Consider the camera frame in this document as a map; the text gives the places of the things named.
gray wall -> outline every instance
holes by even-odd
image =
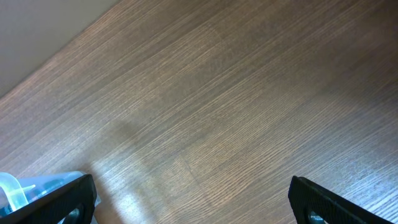
[[[118,0],[0,0],[0,97]]]

wooden tabletop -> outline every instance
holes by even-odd
[[[0,170],[98,223],[295,223],[304,176],[398,222],[395,1],[121,1],[0,100]]]

black plastic part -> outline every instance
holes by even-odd
[[[86,174],[48,195],[0,218],[1,224],[90,224],[97,198],[93,177]]]
[[[304,177],[293,176],[289,201],[298,224],[316,223],[314,213],[329,224],[391,223]]]

wood grain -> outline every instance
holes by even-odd
[[[398,222],[394,1],[121,1],[0,100],[1,170],[99,223],[294,223],[305,176]]]

clear plastic container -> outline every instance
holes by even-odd
[[[0,172],[0,188],[3,190],[3,193],[0,194],[0,217],[34,202],[84,174],[81,171],[73,171],[56,175],[16,179],[11,174]],[[97,196],[95,206],[100,202],[101,199]]]

